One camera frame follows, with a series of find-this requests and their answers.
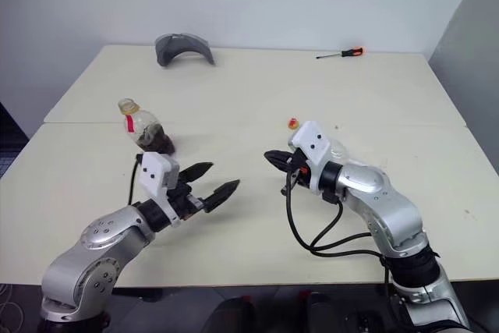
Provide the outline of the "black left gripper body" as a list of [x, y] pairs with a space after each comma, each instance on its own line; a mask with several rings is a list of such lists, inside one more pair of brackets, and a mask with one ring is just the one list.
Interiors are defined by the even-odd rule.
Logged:
[[188, 180], [180, 179], [174, 189], [167, 191], [168, 202], [183, 221], [207, 209], [206, 202], [192, 194], [193, 188], [190, 183]]

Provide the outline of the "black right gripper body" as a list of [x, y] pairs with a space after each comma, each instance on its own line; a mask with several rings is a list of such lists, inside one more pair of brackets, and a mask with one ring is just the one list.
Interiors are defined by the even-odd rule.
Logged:
[[287, 160], [287, 173], [290, 175], [291, 186], [299, 185], [310, 188], [311, 171], [306, 155], [296, 150]]

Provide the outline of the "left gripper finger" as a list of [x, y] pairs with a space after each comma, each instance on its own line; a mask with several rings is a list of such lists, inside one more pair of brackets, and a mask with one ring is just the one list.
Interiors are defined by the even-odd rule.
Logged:
[[214, 164], [209, 161], [198, 162], [194, 165], [183, 169], [179, 173], [179, 181], [182, 183], [189, 183], [198, 180], [202, 177]]
[[209, 197], [203, 200], [203, 210], [206, 213], [212, 212], [222, 205], [237, 189], [240, 180], [232, 180], [219, 186]]

